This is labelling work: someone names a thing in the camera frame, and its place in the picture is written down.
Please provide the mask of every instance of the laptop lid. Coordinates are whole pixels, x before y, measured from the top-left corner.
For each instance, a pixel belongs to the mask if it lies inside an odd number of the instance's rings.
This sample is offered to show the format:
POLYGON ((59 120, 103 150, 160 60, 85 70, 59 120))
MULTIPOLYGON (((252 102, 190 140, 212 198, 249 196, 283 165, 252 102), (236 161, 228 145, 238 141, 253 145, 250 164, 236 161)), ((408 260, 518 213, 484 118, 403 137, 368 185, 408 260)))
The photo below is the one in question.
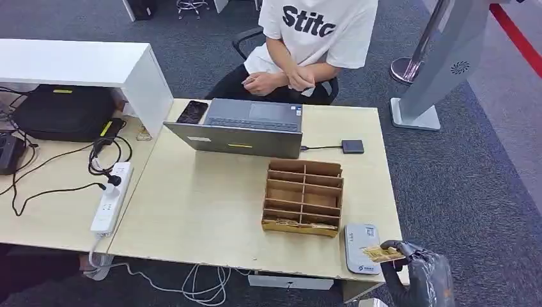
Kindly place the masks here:
POLYGON ((297 159, 301 132, 214 127, 164 122, 164 125, 195 150, 229 154, 297 159))

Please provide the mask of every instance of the cardboard organizer box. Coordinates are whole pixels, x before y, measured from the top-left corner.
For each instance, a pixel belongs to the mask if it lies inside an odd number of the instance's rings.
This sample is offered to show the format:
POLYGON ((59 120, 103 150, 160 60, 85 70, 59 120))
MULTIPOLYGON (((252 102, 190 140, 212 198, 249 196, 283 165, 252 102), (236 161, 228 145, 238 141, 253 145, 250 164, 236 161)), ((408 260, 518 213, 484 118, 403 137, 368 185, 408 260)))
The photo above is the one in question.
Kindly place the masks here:
POLYGON ((262 228, 335 237, 341 226, 342 172, 336 163, 271 160, 262 228))

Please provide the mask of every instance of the black bag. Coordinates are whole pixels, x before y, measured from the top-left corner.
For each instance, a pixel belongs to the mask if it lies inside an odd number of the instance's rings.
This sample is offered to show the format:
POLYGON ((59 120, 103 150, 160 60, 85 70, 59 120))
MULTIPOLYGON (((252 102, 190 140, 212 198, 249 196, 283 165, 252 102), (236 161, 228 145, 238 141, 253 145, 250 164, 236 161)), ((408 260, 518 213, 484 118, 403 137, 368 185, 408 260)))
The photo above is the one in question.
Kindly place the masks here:
POLYGON ((14 110, 13 121, 36 139, 92 142, 114 110, 109 88, 42 84, 14 110))

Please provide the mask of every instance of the smartphone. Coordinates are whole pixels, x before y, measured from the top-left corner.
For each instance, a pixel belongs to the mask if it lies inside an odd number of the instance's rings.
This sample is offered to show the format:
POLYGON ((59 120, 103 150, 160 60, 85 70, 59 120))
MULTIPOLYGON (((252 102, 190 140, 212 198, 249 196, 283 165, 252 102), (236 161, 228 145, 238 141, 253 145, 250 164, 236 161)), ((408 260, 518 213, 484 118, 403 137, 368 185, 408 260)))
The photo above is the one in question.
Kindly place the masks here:
POLYGON ((209 105, 205 102, 191 100, 181 116, 177 119, 177 122, 198 124, 208 107, 209 105))

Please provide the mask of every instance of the black glove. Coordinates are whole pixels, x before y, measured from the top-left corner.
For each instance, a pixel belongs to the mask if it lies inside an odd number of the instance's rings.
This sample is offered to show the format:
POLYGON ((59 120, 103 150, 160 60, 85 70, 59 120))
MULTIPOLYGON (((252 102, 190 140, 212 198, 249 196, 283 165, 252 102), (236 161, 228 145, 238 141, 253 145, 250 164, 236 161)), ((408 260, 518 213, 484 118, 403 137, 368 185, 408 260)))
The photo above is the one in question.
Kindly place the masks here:
POLYGON ((405 241, 388 240, 380 247, 395 248, 406 257, 380 264, 396 307, 454 306, 452 274, 446 257, 405 241), (403 265, 408 265, 408 288, 397 275, 403 265))

